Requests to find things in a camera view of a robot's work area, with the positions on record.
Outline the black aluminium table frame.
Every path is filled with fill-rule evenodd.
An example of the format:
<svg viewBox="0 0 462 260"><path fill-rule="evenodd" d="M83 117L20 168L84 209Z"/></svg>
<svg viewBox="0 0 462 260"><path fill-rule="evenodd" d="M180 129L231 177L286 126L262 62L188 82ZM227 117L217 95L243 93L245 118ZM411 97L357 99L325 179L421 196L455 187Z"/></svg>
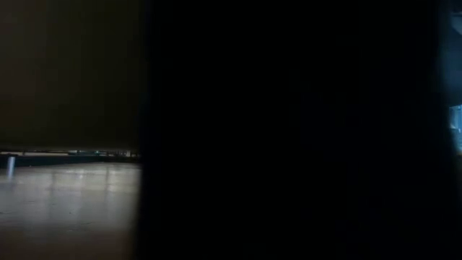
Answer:
<svg viewBox="0 0 462 260"><path fill-rule="evenodd" d="M64 165L77 163L138 163L136 157L101 156L14 156L17 167Z"/></svg>

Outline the wooden shelf with black frame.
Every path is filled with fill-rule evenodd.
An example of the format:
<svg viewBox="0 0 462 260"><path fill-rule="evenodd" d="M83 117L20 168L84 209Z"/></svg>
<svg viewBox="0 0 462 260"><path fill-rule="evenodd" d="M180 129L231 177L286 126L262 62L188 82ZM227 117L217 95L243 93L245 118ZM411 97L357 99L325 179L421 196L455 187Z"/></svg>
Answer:
<svg viewBox="0 0 462 260"><path fill-rule="evenodd" d="M0 0L0 146L132 148L130 260L458 260L445 0Z"/></svg>

